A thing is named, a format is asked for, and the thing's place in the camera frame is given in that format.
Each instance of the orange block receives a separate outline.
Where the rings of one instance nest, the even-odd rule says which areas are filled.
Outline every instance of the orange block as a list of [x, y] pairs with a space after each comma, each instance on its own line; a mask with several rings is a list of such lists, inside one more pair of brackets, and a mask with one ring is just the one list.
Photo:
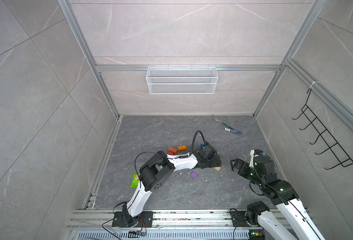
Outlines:
[[177, 153], [177, 149], [173, 147], [169, 147], [169, 152]]
[[187, 149], [186, 145], [178, 147], [178, 151], [183, 151], [186, 149]]

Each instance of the gray marble floor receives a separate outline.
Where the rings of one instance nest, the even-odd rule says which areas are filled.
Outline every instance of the gray marble floor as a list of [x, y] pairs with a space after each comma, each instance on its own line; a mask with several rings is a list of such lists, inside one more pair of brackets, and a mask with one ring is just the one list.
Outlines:
[[[139, 153], [166, 152], [170, 146], [187, 145], [189, 148], [195, 131], [201, 130], [206, 141], [221, 156], [220, 171], [210, 168], [174, 172], [164, 186], [150, 196], [145, 209], [246, 208], [259, 200], [272, 208], [268, 198], [253, 193], [249, 181], [231, 171], [229, 162], [237, 157], [249, 161], [252, 149], [261, 149], [270, 156], [256, 121], [252, 116], [218, 118], [243, 134], [224, 131], [224, 126], [211, 116], [123, 117], [94, 207], [112, 209], [116, 204], [130, 200], [135, 190], [130, 188], [135, 173], [134, 159]], [[198, 135], [195, 146], [202, 142]], [[137, 169], [150, 157], [151, 154], [141, 155], [137, 159]], [[190, 175], [193, 171], [198, 174], [194, 179]]]

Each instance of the mesh basket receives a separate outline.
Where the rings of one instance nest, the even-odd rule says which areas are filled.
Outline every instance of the mesh basket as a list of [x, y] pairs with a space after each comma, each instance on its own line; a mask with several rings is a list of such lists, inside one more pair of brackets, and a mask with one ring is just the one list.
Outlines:
[[218, 74], [215, 67], [153, 67], [146, 80], [151, 94], [214, 93]]

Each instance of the green packet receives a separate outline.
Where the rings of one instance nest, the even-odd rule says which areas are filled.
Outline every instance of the green packet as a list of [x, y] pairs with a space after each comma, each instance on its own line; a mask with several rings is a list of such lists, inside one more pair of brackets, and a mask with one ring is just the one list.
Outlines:
[[136, 180], [136, 179], [135, 179], [136, 176], [137, 176], [137, 175], [134, 174], [134, 176], [132, 177], [132, 182], [131, 182], [131, 186], [130, 186], [130, 187], [137, 187], [137, 186], [138, 186], [138, 184], [139, 184], [139, 179]]

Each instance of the purple square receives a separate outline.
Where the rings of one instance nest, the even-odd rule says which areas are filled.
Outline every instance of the purple square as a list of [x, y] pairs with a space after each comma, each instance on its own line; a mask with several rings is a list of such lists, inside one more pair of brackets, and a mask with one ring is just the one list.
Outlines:
[[196, 176], [198, 176], [198, 174], [196, 174], [196, 172], [192, 172], [192, 173], [191, 173], [191, 176], [192, 176], [193, 178], [195, 178]]

